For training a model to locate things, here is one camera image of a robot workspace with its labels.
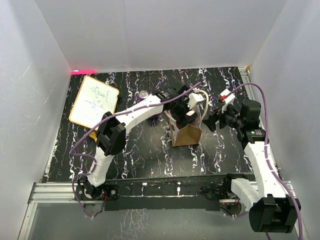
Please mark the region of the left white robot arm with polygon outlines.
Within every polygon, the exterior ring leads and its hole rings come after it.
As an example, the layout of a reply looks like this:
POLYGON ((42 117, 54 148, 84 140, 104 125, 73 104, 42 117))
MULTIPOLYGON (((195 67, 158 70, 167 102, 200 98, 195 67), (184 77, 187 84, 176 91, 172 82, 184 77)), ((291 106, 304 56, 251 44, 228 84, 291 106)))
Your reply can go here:
POLYGON ((90 170, 74 178, 78 189, 88 198, 99 199, 111 162, 125 148, 126 136, 132 128, 161 113, 178 128, 184 128, 197 119, 196 107, 203 101, 197 86, 184 85, 179 90, 172 87, 158 90, 121 112, 106 112, 93 128, 97 141, 90 170))

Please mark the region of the brown canvas tote bag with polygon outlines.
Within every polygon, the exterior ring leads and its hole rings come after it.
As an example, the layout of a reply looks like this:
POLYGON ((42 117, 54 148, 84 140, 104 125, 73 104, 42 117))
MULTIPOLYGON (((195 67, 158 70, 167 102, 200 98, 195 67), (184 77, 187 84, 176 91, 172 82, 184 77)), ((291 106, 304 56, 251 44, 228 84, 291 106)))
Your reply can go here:
POLYGON ((191 109, 197 113, 197 118, 194 122, 188 123, 185 127, 177 127, 176 120, 172 117, 170 113, 170 104, 168 110, 164 111, 165 115, 168 117, 170 137, 173 147, 197 145, 200 142, 200 138, 202 135, 202 120, 207 115, 209 108, 209 95, 206 91, 201 90, 199 88, 195 88, 191 93, 193 93, 195 90, 200 91, 200 93, 204 97, 204 101, 196 105, 193 109, 191 109))

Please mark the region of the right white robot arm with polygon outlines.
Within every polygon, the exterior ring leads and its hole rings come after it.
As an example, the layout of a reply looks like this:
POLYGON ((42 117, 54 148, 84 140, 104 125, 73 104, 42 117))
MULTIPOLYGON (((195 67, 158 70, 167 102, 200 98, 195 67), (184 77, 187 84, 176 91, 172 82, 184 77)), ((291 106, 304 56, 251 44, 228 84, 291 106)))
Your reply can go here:
POLYGON ((236 129, 237 139, 253 169, 257 188, 245 176, 228 174, 223 194, 240 199, 248 209, 254 232, 288 234, 293 231, 301 205, 274 176, 276 171, 267 152, 269 145, 265 144, 266 131, 260 126, 260 113, 261 104, 255 100, 245 99, 237 111, 233 101, 222 96, 218 108, 203 123, 212 132, 226 126, 236 129))

